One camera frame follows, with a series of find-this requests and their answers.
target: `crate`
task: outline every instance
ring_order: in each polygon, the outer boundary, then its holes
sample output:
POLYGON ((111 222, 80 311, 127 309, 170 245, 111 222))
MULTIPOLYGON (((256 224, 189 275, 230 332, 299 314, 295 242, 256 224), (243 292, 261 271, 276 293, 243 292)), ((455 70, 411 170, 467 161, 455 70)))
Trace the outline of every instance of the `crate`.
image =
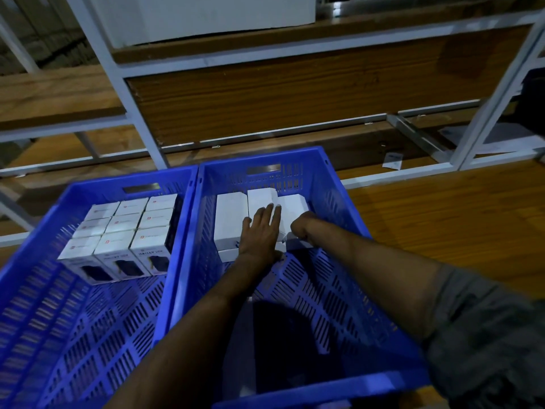
MULTIPOLYGON (((229 265, 213 241, 216 196, 259 187, 300 193, 320 218, 370 238, 321 147, 201 164, 171 327, 229 265)), ((417 344, 321 249, 286 254, 253 298, 255 341, 239 349, 255 351, 257 392, 219 393, 215 407, 310 405, 429 385, 417 344)))
POLYGON ((197 170, 68 186, 0 274, 0 407, 104 401, 165 334, 197 170), (91 286, 56 261, 92 204, 169 193, 184 201, 166 275, 91 286))

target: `hand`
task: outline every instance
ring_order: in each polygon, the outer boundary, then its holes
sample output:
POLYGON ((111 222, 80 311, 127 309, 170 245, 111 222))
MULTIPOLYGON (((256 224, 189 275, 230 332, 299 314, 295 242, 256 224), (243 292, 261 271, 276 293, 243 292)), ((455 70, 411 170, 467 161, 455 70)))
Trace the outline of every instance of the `hand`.
POLYGON ((256 264, 258 268, 264 269, 280 258, 281 253, 275 251, 275 245, 278 239, 282 208, 280 205, 276 206, 272 222, 269 225, 273 207, 273 204, 269 204, 266 208, 259 208, 253 221, 250 220, 250 217, 246 217, 242 221, 242 235, 240 236, 237 260, 248 260, 256 264))
POLYGON ((317 220, 319 220, 318 217, 315 213, 311 211, 302 213, 299 218, 292 222, 292 233, 294 233, 298 239, 307 241, 308 243, 316 247, 317 244, 312 240, 312 237, 309 235, 309 224, 312 221, 317 220))

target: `person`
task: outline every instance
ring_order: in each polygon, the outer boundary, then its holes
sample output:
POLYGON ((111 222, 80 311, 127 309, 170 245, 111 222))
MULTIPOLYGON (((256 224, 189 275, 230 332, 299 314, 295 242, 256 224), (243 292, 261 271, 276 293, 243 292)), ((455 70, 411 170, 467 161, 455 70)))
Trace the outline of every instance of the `person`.
MULTIPOLYGON (((199 406, 246 298, 278 260, 281 207, 243 221, 239 256, 169 331, 107 408, 199 406)), ((291 225, 321 247, 422 347, 451 407, 545 407, 544 313, 500 284, 381 245, 304 213, 291 225)))

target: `sleeve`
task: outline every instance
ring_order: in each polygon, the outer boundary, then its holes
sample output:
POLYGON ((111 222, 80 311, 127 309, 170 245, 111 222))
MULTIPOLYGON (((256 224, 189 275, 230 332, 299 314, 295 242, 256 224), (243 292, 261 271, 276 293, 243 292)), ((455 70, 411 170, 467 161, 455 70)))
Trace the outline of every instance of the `sleeve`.
POLYGON ((444 265, 423 343, 435 388, 456 407, 545 406, 545 308, 444 265))

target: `paper scrap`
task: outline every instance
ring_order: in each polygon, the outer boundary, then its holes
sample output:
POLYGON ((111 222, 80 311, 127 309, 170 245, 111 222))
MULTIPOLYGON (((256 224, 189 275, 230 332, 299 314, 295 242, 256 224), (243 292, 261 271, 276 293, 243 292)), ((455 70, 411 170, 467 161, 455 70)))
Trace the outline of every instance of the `paper scrap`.
MULTIPOLYGON (((458 145, 467 125, 447 126, 439 130, 453 144, 458 145)), ((545 138, 536 135, 518 123, 496 123, 485 142, 478 147, 477 155, 525 151, 545 147, 545 138)))
POLYGON ((388 152, 384 157, 383 168, 395 169, 399 171, 401 169, 401 162, 403 161, 403 154, 396 152, 388 152))

